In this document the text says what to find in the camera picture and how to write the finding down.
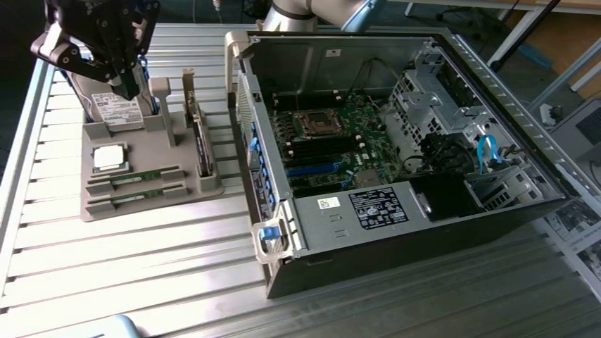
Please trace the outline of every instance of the gray plastic holder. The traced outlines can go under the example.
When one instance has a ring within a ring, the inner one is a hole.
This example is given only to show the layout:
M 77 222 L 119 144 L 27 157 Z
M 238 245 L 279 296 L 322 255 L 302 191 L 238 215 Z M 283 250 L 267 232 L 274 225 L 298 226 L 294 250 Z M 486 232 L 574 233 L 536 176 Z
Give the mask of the gray plastic holder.
M 105 123 L 86 123 L 83 130 L 82 147 L 82 208 L 83 221 L 101 220 L 135 213 L 148 209 L 162 208 L 176 204 L 202 201 L 211 196 L 223 194 L 224 187 L 215 162 L 214 151 L 210 151 L 214 173 L 200 177 L 199 152 L 196 136 L 187 125 L 184 112 L 170 113 L 166 93 L 171 93 L 167 79 L 159 82 L 151 79 L 151 92 L 159 91 L 160 115 L 144 117 L 146 128 L 110 132 Z M 208 147 L 212 149 L 211 139 L 207 135 Z M 106 173 L 93 173 L 94 149 L 99 146 L 122 144 L 126 148 L 126 169 Z M 159 178 L 154 180 L 132 180 L 126 184 L 113 184 L 111 177 L 125 174 L 140 173 L 150 170 L 163 170 Z M 90 203 L 98 199 L 132 196 L 142 192 L 163 189 L 163 195 L 131 199 L 118 204 L 111 201 Z

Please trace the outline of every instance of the motherboard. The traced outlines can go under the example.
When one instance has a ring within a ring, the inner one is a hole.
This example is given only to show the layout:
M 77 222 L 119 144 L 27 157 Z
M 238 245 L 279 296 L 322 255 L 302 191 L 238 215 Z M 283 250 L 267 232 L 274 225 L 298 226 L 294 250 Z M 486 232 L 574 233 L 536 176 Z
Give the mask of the motherboard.
M 296 197 L 391 183 L 399 150 L 371 97 L 351 94 L 335 108 L 274 110 L 271 122 Z

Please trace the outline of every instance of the metal bracket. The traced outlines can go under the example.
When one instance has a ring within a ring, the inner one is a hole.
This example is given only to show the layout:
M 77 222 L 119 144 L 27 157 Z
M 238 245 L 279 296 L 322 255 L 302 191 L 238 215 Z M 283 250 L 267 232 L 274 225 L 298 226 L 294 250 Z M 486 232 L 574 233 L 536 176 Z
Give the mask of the metal bracket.
M 239 58 L 244 50 L 251 46 L 251 39 L 247 32 L 230 32 L 226 34 L 226 89 L 234 92 L 232 73 L 234 58 Z

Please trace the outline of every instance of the open computer tower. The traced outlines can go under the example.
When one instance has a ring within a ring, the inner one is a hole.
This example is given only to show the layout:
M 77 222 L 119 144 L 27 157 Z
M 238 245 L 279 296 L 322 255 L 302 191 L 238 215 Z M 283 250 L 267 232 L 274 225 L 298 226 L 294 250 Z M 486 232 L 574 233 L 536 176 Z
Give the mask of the open computer tower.
M 578 197 L 566 173 L 599 194 L 448 30 L 227 41 L 270 298 L 498 239 Z

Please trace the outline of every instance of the table surface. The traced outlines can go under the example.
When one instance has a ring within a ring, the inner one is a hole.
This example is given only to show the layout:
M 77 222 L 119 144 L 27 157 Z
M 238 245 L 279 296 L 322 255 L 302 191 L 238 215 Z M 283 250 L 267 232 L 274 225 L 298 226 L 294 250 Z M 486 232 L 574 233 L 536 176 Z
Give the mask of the table surface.
M 2 336 L 70 337 L 70 325 L 125 313 L 144 337 L 599 337 L 599 301 L 531 225 L 479 248 L 266 299 L 224 90 L 224 33 L 252 29 L 159 25 L 148 54 L 151 76 L 170 77 L 174 111 L 182 68 L 196 70 L 224 195 L 93 223 L 78 219 L 81 103 L 53 67 L 38 68 L 31 128 L 10 160 L 23 149 L 23 162 L 0 196 L 11 196 Z

